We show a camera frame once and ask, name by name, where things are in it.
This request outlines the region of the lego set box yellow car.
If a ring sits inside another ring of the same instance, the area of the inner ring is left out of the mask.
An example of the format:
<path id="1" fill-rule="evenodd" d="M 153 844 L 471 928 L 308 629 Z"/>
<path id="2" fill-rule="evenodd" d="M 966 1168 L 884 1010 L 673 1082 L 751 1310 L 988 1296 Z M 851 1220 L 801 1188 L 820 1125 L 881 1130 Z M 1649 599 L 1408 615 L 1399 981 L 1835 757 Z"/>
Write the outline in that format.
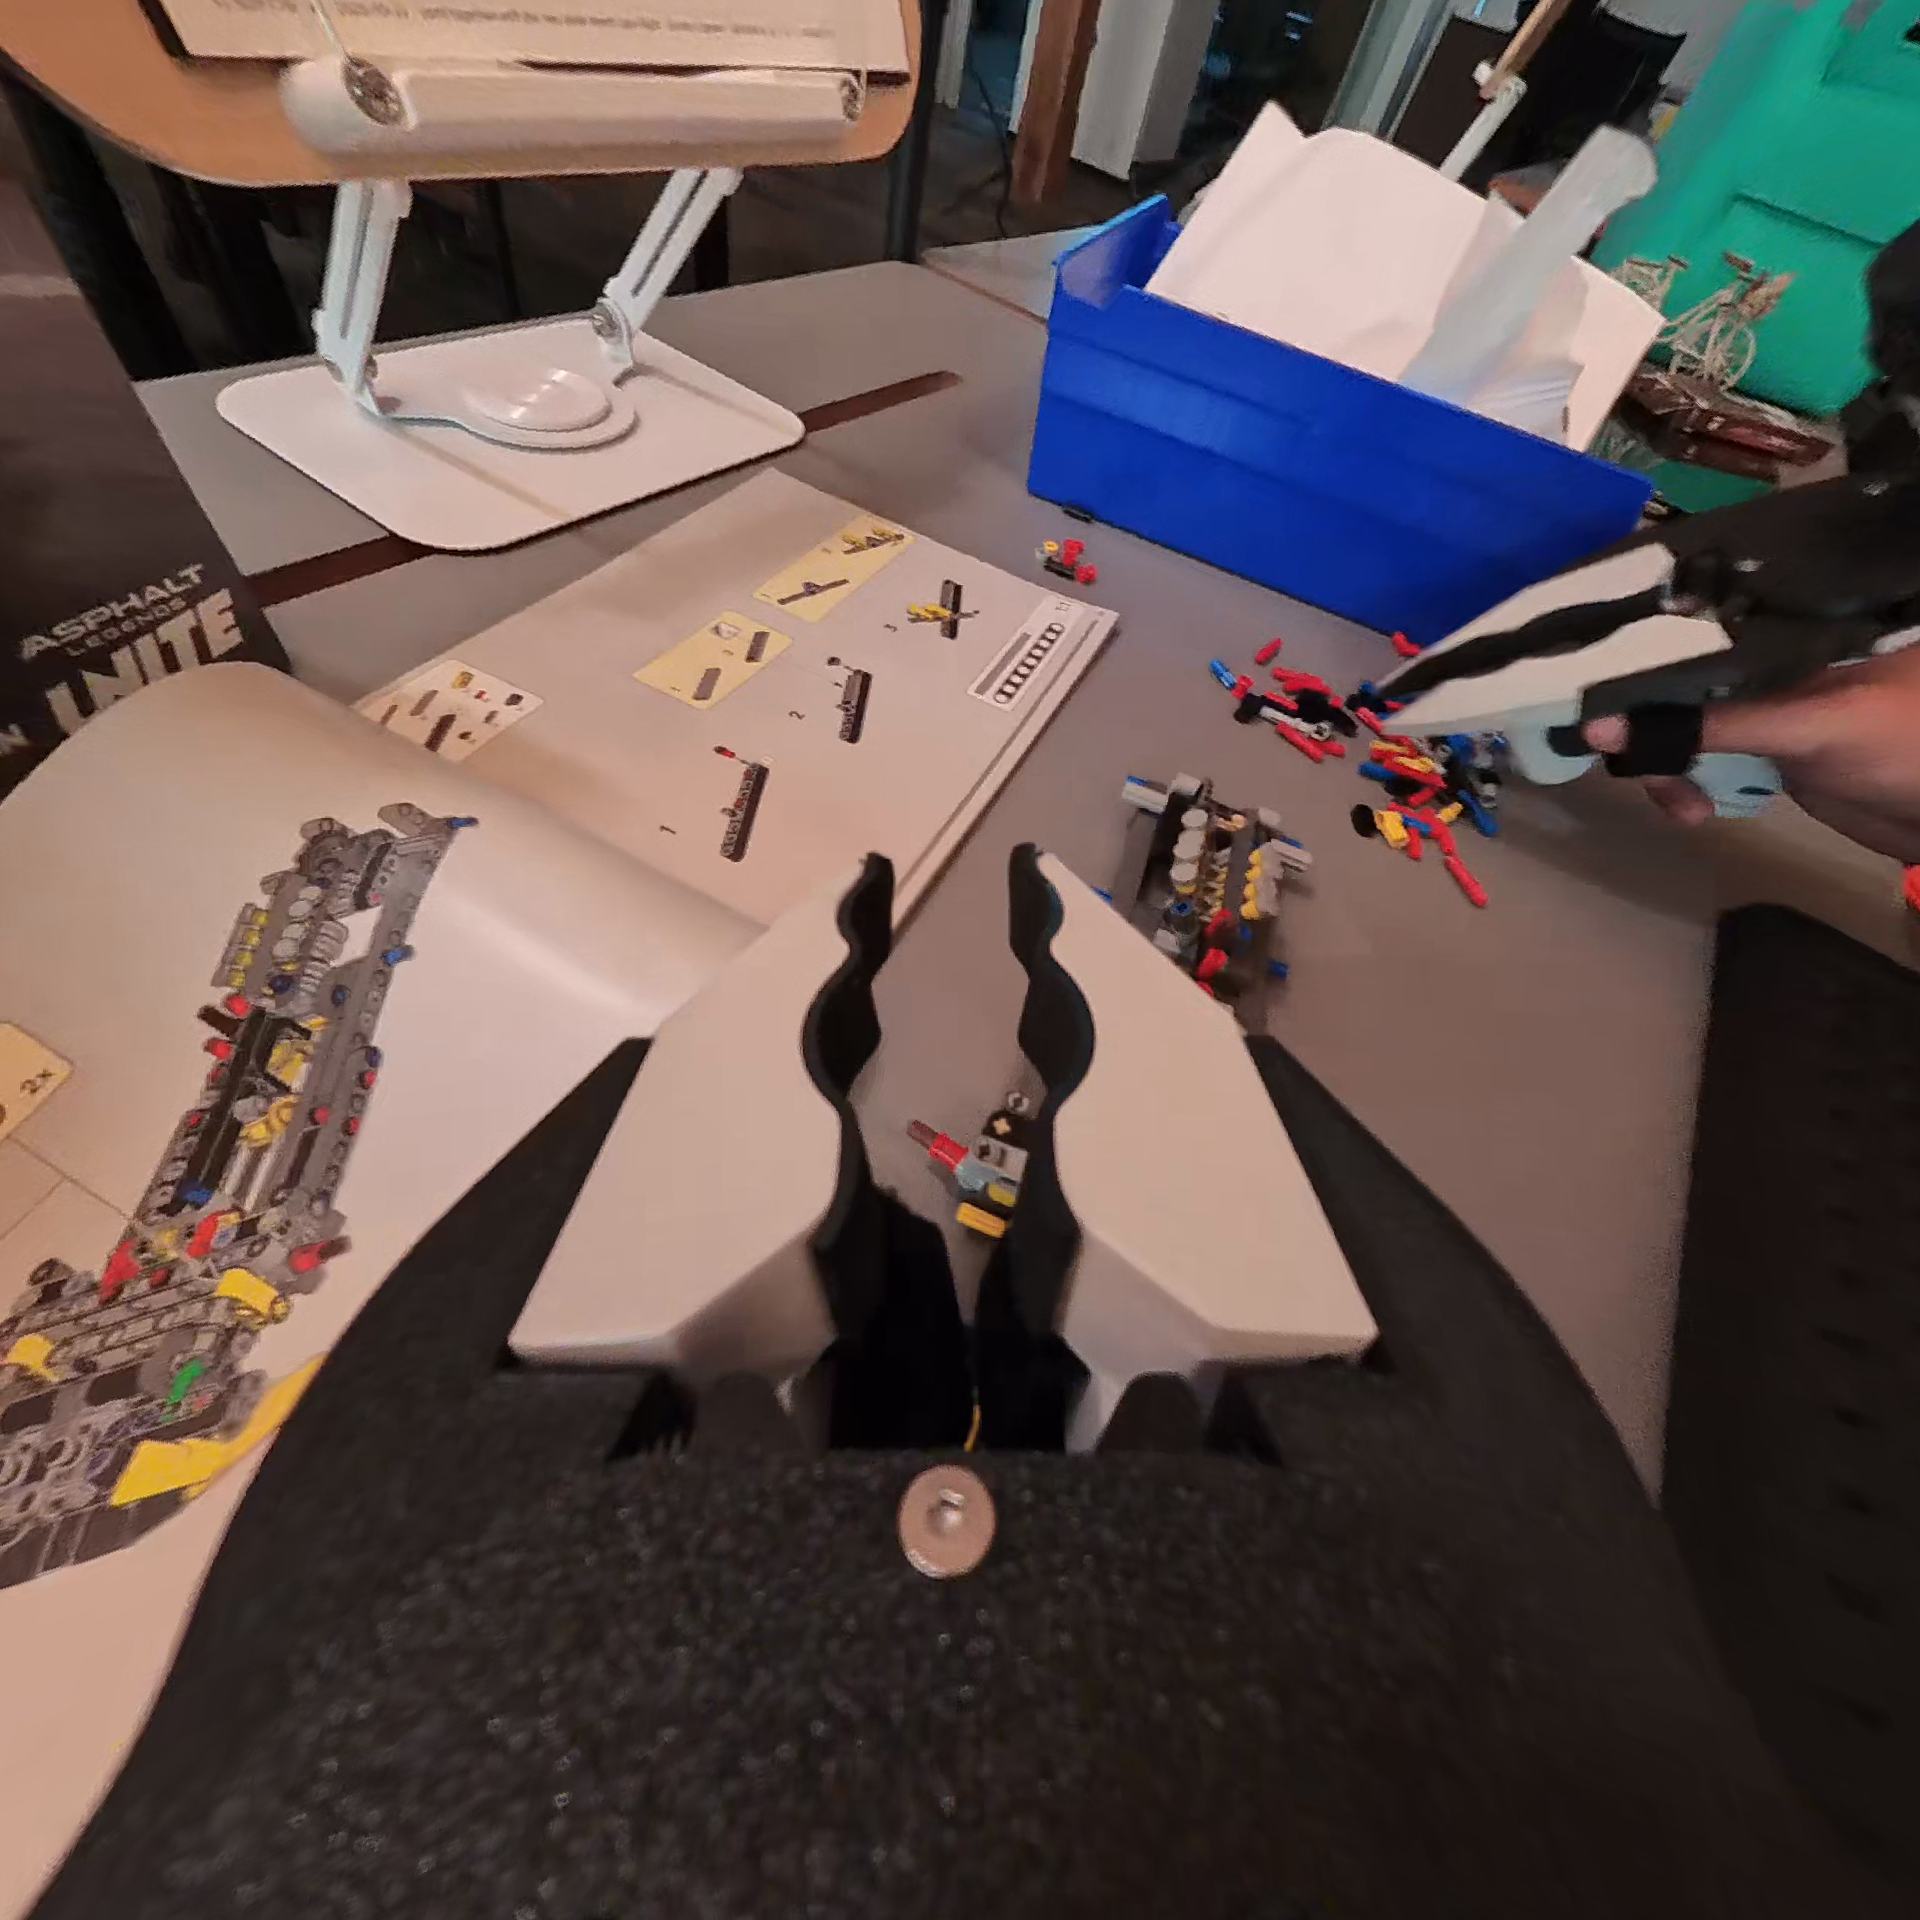
<path id="1" fill-rule="evenodd" d="M 79 288 L 3 277 L 3 791 L 145 685 L 289 672 Z"/>

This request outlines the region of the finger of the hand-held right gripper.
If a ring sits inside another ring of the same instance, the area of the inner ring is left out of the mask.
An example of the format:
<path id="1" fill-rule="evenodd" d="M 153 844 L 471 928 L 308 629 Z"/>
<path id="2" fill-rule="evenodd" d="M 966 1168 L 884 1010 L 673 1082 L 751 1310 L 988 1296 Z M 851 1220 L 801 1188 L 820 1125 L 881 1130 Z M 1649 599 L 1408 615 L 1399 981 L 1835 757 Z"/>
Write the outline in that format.
<path id="1" fill-rule="evenodd" d="M 1646 672 L 1719 659 L 1733 638 L 1712 618 L 1646 613 L 1609 627 L 1609 613 L 1548 613 L 1520 623 L 1479 623 L 1381 678 L 1409 734 L 1569 730 L 1589 691 Z"/>
<path id="2" fill-rule="evenodd" d="M 1375 688 L 1388 701 L 1413 703 L 1513 664 L 1569 656 L 1647 613 L 1662 613 L 1675 566 L 1675 552 L 1656 540 L 1568 566 L 1509 595 L 1399 664 Z"/>

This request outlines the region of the lego instruction booklet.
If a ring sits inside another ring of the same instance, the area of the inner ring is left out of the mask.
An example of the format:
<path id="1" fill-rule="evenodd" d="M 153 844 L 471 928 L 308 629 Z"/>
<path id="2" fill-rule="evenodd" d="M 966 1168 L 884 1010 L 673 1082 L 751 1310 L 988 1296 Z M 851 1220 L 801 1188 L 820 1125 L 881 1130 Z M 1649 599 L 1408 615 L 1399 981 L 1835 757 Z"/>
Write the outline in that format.
<path id="1" fill-rule="evenodd" d="M 5 795 L 5 1916 L 400 1259 L 867 852 L 900 918 L 1117 622 L 766 471 L 359 706 L 123 678 Z"/>

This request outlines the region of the pile of lego pins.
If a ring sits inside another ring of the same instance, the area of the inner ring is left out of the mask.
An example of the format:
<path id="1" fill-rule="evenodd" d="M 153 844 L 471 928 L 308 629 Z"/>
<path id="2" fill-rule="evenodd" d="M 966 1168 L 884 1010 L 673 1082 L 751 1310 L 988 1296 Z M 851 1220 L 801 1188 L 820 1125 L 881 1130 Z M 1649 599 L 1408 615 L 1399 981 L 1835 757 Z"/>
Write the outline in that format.
<path id="1" fill-rule="evenodd" d="M 1381 685 L 1361 680 L 1340 691 L 1305 667 L 1284 664 L 1280 650 L 1280 640 L 1271 640 L 1247 667 L 1206 660 L 1237 723 L 1283 738 L 1312 764 L 1347 764 L 1359 782 L 1351 806 L 1356 835 L 1406 861 L 1430 861 L 1472 907 L 1488 907 L 1469 850 L 1502 829 L 1505 736 L 1413 734 L 1400 699 Z"/>

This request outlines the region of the partly built lego chassis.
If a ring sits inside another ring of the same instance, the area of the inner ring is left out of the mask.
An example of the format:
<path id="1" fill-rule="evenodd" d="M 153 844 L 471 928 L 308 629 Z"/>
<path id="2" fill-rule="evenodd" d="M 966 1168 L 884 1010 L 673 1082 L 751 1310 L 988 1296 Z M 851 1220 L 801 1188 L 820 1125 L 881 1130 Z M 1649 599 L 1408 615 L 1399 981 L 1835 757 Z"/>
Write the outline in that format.
<path id="1" fill-rule="evenodd" d="M 1120 864 L 1099 895 L 1243 1034 L 1263 1034 L 1271 1000 L 1288 981 L 1280 950 L 1280 902 L 1308 876 L 1309 850 L 1271 806 L 1238 806 L 1216 782 L 1177 775 L 1124 776 L 1132 808 Z M 951 1187 L 953 1220 L 975 1240 L 998 1240 L 1023 1183 L 1036 1138 L 1039 1082 L 1031 1069 L 969 1136 L 912 1119 L 908 1133 Z"/>

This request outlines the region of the teal tote bag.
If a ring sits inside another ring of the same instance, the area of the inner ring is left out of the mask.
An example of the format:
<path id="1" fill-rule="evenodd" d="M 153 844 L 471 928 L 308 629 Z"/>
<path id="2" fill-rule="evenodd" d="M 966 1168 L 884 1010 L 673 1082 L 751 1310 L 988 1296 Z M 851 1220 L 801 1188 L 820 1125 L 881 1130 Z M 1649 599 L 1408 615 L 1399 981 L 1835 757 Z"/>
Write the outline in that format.
<path id="1" fill-rule="evenodd" d="M 1827 420 L 1869 392 L 1864 282 L 1917 214 L 1917 4 L 1755 2 L 1655 146 L 1656 182 L 1590 261 L 1663 275 L 1671 320 L 1735 282 L 1791 282 L 1740 392 Z"/>

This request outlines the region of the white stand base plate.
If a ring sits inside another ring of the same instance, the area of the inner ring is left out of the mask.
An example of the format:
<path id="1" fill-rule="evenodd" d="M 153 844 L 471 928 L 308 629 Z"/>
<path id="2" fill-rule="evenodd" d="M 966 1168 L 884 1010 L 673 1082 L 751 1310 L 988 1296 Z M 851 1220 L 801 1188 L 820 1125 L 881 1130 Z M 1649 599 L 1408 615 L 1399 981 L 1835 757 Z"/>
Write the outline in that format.
<path id="1" fill-rule="evenodd" d="M 739 186 L 728 167 L 673 172 L 583 315 L 379 348 L 414 189 L 344 182 L 317 364 L 239 378 L 216 411 L 387 533 L 441 552 L 520 543 L 793 447 L 797 416 L 648 334 Z"/>

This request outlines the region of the wooden board with instruction sheet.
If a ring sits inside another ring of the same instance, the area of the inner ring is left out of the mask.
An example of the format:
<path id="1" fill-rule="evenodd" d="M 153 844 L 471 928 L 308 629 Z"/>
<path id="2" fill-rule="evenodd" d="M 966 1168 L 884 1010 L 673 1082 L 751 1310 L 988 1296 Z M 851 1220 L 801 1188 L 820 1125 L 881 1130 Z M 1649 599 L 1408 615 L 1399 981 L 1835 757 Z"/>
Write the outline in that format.
<path id="1" fill-rule="evenodd" d="M 918 4 L 3 4 L 8 74 L 216 186 L 870 160 L 924 36 Z"/>

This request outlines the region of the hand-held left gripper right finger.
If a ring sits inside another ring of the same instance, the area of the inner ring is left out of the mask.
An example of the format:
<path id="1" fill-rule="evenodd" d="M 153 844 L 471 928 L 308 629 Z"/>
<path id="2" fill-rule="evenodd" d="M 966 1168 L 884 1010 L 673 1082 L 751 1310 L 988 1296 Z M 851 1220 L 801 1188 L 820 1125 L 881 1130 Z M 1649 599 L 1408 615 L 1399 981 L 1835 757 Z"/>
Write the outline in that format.
<path id="1" fill-rule="evenodd" d="M 1039 1343 L 1033 1434 L 1093 1450 L 1129 1387 L 1358 1363 L 1371 1307 L 1237 1020 L 1052 852 L 1007 868 L 1017 1042 L 1039 1087 L 1000 1244 Z"/>

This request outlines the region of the person's right hand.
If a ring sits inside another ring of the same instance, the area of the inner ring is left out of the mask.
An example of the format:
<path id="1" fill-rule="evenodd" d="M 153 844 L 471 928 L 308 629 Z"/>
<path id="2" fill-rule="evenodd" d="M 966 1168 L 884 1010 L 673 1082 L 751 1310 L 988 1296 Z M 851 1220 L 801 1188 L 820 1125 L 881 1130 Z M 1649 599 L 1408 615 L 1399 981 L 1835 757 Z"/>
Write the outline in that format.
<path id="1" fill-rule="evenodd" d="M 1703 755 L 1772 760 L 1812 820 L 1901 867 L 1917 861 L 1917 647 L 1805 684 L 1712 703 Z"/>

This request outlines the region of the blue plastic bin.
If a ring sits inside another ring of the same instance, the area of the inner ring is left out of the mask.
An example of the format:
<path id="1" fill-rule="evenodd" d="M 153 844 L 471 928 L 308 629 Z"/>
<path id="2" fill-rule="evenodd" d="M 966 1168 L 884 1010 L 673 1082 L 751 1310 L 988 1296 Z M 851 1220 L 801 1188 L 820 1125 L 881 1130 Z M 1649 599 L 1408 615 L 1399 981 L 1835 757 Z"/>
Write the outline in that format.
<path id="1" fill-rule="evenodd" d="M 1149 295 L 1173 237 L 1055 259 L 1033 495 L 1422 647 L 1638 530 L 1638 471 Z"/>

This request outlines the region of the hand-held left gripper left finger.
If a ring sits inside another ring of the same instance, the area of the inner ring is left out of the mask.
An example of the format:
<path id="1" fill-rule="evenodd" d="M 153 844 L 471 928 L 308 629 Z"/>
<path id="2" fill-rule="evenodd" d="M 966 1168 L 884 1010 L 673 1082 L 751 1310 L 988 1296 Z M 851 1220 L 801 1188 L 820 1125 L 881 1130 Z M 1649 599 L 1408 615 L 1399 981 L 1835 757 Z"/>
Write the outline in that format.
<path id="1" fill-rule="evenodd" d="M 509 1333 L 517 1359 L 783 1381 L 867 1333 L 884 1207 L 851 1095 L 879 1042 L 893 898 L 893 864 L 864 855 L 662 1022 Z"/>

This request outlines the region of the brown wooden model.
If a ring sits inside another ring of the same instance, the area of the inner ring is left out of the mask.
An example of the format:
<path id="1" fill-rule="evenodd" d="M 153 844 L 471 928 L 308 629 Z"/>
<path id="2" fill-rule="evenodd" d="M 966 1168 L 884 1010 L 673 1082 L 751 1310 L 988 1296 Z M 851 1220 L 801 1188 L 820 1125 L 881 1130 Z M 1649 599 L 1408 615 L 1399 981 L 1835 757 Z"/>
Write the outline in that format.
<path id="1" fill-rule="evenodd" d="M 1715 387 L 1703 375 L 1640 367 L 1625 384 L 1617 420 L 1655 454 L 1774 482 L 1839 451 L 1835 435 L 1772 402 Z"/>

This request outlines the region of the black dimpled cloth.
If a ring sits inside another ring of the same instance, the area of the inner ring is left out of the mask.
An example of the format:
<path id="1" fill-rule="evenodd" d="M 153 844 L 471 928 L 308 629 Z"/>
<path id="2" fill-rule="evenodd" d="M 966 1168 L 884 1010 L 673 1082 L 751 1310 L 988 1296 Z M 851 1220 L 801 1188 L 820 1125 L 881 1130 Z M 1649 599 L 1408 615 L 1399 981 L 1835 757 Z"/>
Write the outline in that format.
<path id="1" fill-rule="evenodd" d="M 1667 1523 L 1765 1742 L 1915 1912 L 1917 981 L 1721 916 L 1663 1422 Z"/>

